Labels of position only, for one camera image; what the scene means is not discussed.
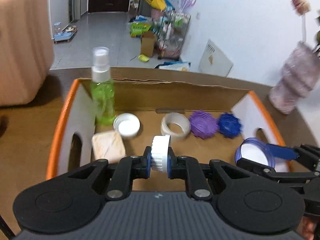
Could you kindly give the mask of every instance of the suitcase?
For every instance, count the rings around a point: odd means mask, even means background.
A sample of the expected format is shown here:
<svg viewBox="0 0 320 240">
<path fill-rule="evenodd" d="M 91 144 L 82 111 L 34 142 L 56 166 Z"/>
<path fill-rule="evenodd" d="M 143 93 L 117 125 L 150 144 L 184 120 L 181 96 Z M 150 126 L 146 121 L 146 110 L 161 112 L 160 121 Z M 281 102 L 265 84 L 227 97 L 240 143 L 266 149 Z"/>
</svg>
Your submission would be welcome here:
<svg viewBox="0 0 320 240">
<path fill-rule="evenodd" d="M 31 102 L 54 60 L 48 0 L 0 0 L 0 106 Z"/>
</svg>

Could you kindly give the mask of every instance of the purple gear-shaped lid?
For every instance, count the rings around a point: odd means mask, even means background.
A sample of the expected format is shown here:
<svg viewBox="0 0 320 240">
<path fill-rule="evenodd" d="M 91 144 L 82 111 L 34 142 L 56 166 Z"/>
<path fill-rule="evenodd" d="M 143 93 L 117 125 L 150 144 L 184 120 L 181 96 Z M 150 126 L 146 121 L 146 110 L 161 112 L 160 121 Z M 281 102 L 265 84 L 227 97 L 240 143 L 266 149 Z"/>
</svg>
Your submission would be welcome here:
<svg viewBox="0 0 320 240">
<path fill-rule="evenodd" d="M 189 117 L 189 121 L 191 125 L 191 132 L 193 132 L 196 137 L 200 137 L 202 139 L 214 136 L 219 129 L 217 119 L 204 111 L 194 111 Z"/>
</svg>

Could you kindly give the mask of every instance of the gray floor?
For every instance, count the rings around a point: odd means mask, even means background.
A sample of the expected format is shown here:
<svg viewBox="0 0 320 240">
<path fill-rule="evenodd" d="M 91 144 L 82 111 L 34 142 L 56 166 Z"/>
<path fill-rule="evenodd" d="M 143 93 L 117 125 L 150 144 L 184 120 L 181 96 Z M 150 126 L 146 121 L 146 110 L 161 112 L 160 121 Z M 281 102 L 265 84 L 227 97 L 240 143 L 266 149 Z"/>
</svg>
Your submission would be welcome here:
<svg viewBox="0 0 320 240">
<path fill-rule="evenodd" d="M 140 54 L 140 39 L 131 38 L 127 29 L 126 13 L 92 13 L 77 23 L 78 32 L 71 42 L 54 44 L 55 60 L 51 69 L 90 67 L 92 49 L 103 46 L 110 49 L 111 66 L 154 68 L 165 60 L 157 55 L 148 62 L 135 56 Z"/>
</svg>

